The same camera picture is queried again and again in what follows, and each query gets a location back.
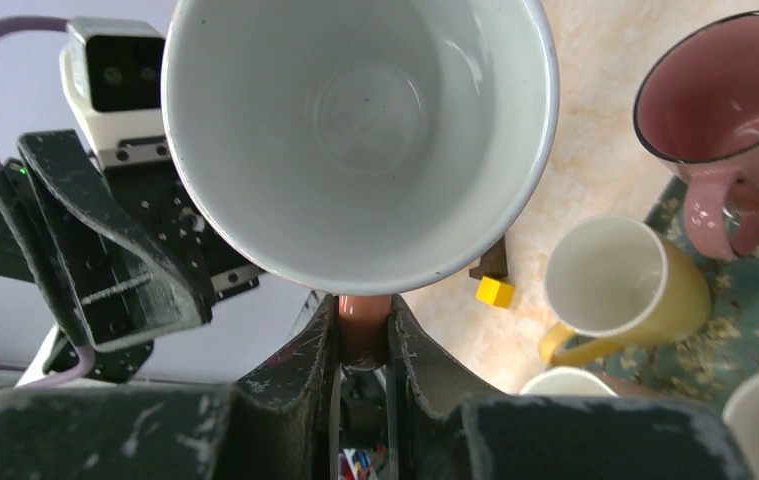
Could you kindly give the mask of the terracotta mug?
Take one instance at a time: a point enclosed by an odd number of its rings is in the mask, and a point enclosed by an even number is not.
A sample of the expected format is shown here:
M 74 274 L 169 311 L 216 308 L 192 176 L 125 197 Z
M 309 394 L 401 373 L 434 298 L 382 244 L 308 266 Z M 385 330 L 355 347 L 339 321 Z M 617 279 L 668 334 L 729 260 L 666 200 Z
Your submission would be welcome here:
M 371 368 L 392 296 L 478 259 L 529 202 L 559 72 L 538 1 L 181 1 L 161 96 L 207 223 L 338 295 L 342 360 Z

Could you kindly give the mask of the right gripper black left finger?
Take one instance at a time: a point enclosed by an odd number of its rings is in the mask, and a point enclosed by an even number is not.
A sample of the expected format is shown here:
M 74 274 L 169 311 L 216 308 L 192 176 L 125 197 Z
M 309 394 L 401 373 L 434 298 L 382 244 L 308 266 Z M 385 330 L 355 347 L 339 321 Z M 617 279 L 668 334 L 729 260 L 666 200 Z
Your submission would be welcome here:
M 337 302 L 232 384 L 0 393 L 0 479 L 330 479 Z

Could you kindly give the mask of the pale pink tall mug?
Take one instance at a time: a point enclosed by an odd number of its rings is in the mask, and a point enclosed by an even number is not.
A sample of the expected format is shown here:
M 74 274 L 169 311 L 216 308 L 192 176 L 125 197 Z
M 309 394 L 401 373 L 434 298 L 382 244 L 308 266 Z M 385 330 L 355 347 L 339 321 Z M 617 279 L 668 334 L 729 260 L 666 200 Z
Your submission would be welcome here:
M 521 395 L 536 396 L 599 396 L 599 397 L 665 397 L 665 394 L 605 374 L 574 367 L 555 367 L 530 379 Z

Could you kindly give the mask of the pink upside-down mug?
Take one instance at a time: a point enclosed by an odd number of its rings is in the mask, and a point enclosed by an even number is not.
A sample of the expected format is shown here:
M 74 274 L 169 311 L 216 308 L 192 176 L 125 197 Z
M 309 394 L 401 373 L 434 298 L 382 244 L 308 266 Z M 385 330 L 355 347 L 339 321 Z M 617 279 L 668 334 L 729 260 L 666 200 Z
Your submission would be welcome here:
M 759 11 L 710 23 L 671 47 L 637 92 L 641 145 L 687 184 L 684 223 L 704 256 L 759 246 Z

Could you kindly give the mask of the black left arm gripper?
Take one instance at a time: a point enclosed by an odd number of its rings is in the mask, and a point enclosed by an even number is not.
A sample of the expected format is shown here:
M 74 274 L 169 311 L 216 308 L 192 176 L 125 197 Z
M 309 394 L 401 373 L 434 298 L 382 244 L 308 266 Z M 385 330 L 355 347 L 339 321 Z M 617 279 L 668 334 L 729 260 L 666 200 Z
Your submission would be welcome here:
M 72 130 L 24 134 L 18 148 L 26 166 L 0 170 L 0 276 L 34 284 L 59 325 L 44 372 L 91 348 L 89 377 L 125 383 L 157 338 L 208 324 L 217 303 L 258 286 L 260 269 L 191 201 L 164 138 L 105 151 L 105 170 Z

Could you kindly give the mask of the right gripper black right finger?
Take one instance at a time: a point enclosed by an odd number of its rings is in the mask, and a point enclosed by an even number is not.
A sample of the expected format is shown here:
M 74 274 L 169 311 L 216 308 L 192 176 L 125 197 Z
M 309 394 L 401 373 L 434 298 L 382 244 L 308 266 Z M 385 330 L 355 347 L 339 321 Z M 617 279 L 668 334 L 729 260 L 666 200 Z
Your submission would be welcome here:
M 388 320 L 395 479 L 749 479 L 720 418 L 664 396 L 509 395 L 473 374 L 399 296 Z

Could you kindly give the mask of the yellow mug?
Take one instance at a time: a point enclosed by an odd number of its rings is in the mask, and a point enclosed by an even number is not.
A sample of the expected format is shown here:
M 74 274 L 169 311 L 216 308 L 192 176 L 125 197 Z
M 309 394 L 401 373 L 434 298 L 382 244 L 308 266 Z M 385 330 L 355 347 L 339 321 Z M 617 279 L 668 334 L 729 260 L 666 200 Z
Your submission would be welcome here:
M 590 217 L 557 243 L 544 291 L 557 324 L 539 342 L 548 366 L 581 366 L 632 346 L 679 342 L 710 318 L 707 281 L 692 258 L 647 224 Z

